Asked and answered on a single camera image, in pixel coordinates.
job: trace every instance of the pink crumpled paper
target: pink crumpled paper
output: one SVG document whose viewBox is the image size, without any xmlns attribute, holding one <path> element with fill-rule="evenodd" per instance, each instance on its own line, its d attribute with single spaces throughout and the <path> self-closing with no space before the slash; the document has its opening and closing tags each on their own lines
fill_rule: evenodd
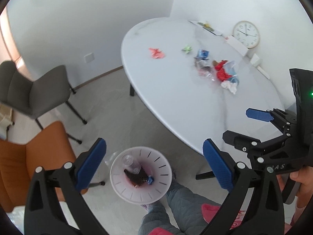
<svg viewBox="0 0 313 235">
<path fill-rule="evenodd" d="M 151 57 L 154 59 L 165 57 L 165 54 L 158 48 L 149 48 L 149 50 L 151 51 Z"/>
</svg>

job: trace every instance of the clock face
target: clock face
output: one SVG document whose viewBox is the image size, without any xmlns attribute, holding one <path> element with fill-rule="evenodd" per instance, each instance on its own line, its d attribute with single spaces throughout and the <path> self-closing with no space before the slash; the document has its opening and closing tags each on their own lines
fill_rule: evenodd
<svg viewBox="0 0 313 235">
<path fill-rule="evenodd" d="M 258 29 L 249 21 L 238 22 L 234 27 L 233 36 L 247 48 L 254 48 L 260 42 Z"/>
</svg>

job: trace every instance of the blue gripper pad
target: blue gripper pad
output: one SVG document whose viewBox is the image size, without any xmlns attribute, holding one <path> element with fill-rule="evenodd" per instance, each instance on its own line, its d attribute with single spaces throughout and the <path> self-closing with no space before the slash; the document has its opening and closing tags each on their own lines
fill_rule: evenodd
<svg viewBox="0 0 313 235">
<path fill-rule="evenodd" d="M 84 152 L 79 155 L 77 162 L 80 167 L 76 172 L 75 185 L 77 191 L 80 192 L 82 189 L 88 188 L 88 185 L 105 154 L 106 142 L 104 139 L 98 138 L 88 152 Z"/>
<path fill-rule="evenodd" d="M 220 186 L 231 192 L 234 187 L 235 161 L 228 153 L 220 151 L 211 139 L 204 141 L 202 149 L 203 155 L 212 168 Z"/>
<path fill-rule="evenodd" d="M 274 120 L 269 112 L 263 110 L 247 109 L 246 116 L 248 118 L 253 118 L 264 122 L 270 122 Z"/>
</svg>

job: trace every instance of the orange chair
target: orange chair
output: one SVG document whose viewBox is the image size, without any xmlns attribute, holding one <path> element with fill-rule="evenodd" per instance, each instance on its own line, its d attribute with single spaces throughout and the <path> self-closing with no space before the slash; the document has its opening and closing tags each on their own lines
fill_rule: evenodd
<svg viewBox="0 0 313 235">
<path fill-rule="evenodd" d="M 45 170 L 58 169 L 76 157 L 60 121 L 43 129 L 26 145 L 0 141 L 0 205 L 5 212 L 26 203 L 32 175 L 38 166 Z M 64 201 L 56 188 L 59 201 Z"/>
</svg>

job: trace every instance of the human hand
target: human hand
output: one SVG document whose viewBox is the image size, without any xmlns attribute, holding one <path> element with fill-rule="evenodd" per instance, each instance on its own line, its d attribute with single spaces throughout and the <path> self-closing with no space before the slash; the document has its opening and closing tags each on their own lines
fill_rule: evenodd
<svg viewBox="0 0 313 235">
<path fill-rule="evenodd" d="M 313 168 L 309 166 L 303 167 L 299 171 L 290 173 L 289 177 L 301 183 L 300 189 L 296 194 L 298 197 L 297 207 L 303 208 L 307 206 L 313 195 Z M 278 175 L 277 179 L 280 189 L 283 190 L 285 185 L 282 177 Z"/>
</svg>

